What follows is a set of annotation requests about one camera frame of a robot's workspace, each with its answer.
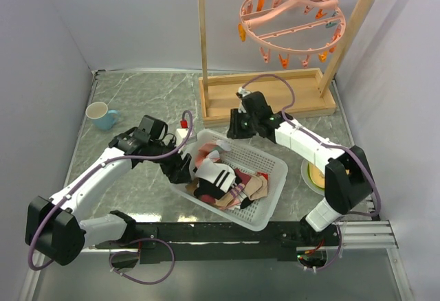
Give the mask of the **white black striped sock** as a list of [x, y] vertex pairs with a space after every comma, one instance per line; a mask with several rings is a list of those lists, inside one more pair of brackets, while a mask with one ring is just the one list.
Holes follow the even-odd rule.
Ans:
[[195, 176], [210, 182], [224, 192], [227, 192], [236, 183], [236, 175], [233, 168], [227, 164], [215, 163], [210, 159], [202, 161], [195, 172]]

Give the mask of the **wooden hanger rack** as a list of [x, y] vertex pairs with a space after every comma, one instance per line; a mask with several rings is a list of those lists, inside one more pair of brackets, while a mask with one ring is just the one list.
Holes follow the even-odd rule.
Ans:
[[223, 76], [209, 76], [207, 68], [206, 42], [206, 4], [205, 0], [198, 0], [199, 36], [201, 43], [202, 77], [199, 79], [201, 108], [205, 126], [226, 125], [230, 121], [230, 109], [237, 107], [238, 98], [233, 91], [243, 82], [253, 80], [250, 85], [253, 91], [261, 91], [269, 104], [275, 110], [281, 109], [290, 96], [286, 86], [276, 80], [283, 77], [287, 84], [293, 87], [296, 101], [288, 113], [298, 118], [308, 118], [321, 115], [331, 115], [336, 110], [329, 85], [336, 75], [344, 57], [363, 24], [374, 0], [357, 0], [357, 3], [346, 19], [346, 31], [338, 43], [334, 53], [330, 54], [326, 62], [321, 63], [317, 56], [312, 56], [309, 66], [303, 68], [298, 57], [292, 56], [287, 69], [271, 71], [266, 76], [258, 73], [230, 74]]

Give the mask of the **pink round clip hanger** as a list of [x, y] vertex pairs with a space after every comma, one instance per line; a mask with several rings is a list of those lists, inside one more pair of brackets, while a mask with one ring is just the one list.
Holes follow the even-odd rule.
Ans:
[[303, 68], [336, 50], [347, 28], [338, 0], [245, 0], [239, 10], [241, 41], [259, 46], [264, 63], [277, 56], [283, 69], [292, 56]]

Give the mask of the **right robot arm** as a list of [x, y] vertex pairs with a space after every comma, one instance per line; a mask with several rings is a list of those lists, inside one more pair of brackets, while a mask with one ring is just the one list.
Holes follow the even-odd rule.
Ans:
[[316, 245], [325, 229], [348, 214], [373, 192], [373, 178], [364, 151], [330, 142], [280, 111], [274, 113], [260, 91], [241, 87], [236, 96], [240, 106], [230, 112], [230, 139], [248, 139], [255, 135], [300, 155], [324, 175], [324, 199], [302, 220], [301, 239]]

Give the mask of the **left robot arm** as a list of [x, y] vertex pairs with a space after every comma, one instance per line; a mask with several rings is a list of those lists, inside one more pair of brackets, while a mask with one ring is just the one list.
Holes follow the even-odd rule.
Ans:
[[50, 263], [68, 265], [84, 248], [96, 243], [114, 241], [120, 247], [131, 246], [136, 230], [130, 216], [114, 212], [87, 220], [85, 215], [115, 181], [144, 161], [159, 164], [171, 184], [190, 182], [192, 157], [180, 154], [189, 138], [164, 142], [167, 132], [167, 123], [145, 115], [139, 126], [116, 135], [92, 166], [71, 184], [47, 199], [34, 198], [27, 209], [25, 229], [30, 269], [47, 267], [34, 264], [34, 252], [47, 256]]

